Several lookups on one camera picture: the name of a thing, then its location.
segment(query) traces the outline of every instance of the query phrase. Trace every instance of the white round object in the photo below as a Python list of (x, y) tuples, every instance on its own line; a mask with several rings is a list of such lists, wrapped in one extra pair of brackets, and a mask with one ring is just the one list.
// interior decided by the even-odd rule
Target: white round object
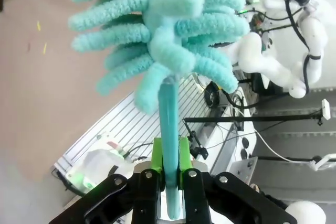
[(310, 201), (298, 201), (289, 205), (286, 212), (298, 221), (298, 224), (326, 224), (326, 214), (320, 206)]

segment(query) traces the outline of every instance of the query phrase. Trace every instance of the screw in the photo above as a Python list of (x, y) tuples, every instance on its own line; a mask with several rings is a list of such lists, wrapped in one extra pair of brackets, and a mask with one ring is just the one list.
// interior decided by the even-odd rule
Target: screw
[(151, 178), (153, 176), (152, 172), (146, 172), (146, 178)]
[(122, 183), (122, 180), (119, 179), (119, 178), (116, 178), (116, 179), (114, 180), (114, 183), (115, 183), (115, 185), (119, 186), (119, 185)]
[(191, 176), (192, 178), (197, 176), (197, 173), (194, 170), (191, 170), (189, 173), (189, 176)]
[(227, 183), (227, 182), (228, 182), (228, 179), (227, 179), (227, 177), (222, 176), (222, 177), (219, 178), (219, 181), (220, 181), (221, 183)]

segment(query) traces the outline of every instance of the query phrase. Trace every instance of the beige floor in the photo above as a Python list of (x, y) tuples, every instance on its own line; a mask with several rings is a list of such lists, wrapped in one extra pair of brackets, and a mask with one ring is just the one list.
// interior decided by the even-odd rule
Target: beige floor
[(26, 175), (45, 174), (139, 80), (108, 97), (96, 93), (108, 51), (74, 52), (70, 44), (76, 33), (67, 25), (72, 14), (89, 5), (6, 0), (0, 14), (0, 149), (11, 153)]

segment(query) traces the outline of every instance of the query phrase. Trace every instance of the black round knob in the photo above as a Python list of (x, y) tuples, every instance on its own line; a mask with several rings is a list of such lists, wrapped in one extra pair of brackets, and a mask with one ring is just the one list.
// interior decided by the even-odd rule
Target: black round knob
[(245, 149), (242, 149), (240, 151), (240, 156), (241, 156), (242, 160), (247, 159), (247, 151)]
[(242, 144), (243, 144), (243, 147), (245, 149), (247, 149), (249, 147), (249, 145), (250, 145), (250, 142), (248, 141), (248, 139), (246, 137), (243, 137)]

